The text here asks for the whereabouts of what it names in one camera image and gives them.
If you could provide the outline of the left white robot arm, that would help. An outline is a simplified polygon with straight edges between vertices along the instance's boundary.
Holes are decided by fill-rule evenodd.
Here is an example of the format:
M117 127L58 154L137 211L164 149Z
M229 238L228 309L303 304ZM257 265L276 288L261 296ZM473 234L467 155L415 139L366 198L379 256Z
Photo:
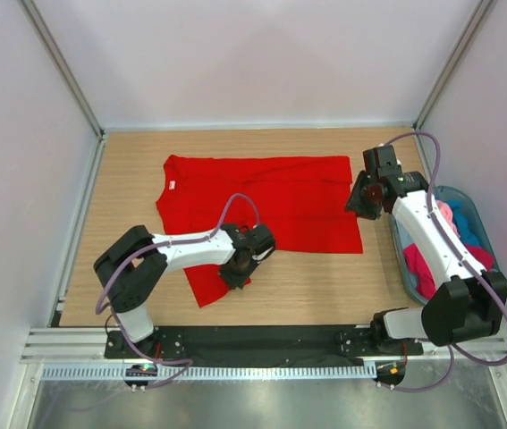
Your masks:
M199 281L241 289L275 250L275 238L264 224L251 229L223 224L174 236L153 235L143 225L130 228L93 264L103 286L96 312L110 307L122 327L120 340L107 338L112 345L105 356L159 356L160 340L146 301L166 274L196 268Z

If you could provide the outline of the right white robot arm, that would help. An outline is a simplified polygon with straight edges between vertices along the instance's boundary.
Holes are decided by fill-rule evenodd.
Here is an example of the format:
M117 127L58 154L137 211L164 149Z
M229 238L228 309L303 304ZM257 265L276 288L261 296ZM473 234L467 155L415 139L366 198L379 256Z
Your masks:
M505 276L471 255L444 220L432 187L420 172L402 170L393 147L366 150L363 160L346 210L368 220L391 215L411 236L436 286L422 307L375 314L372 348L389 354L402 339L442 347L497 334L507 299Z

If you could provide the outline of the red t shirt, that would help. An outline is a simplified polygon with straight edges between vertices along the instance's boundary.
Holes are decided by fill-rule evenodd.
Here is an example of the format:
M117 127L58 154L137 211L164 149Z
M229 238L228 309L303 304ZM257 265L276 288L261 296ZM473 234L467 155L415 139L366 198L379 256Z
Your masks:
M156 209L165 233L214 228L220 218L240 228L262 223L279 250L360 254L347 156L194 158L171 155Z

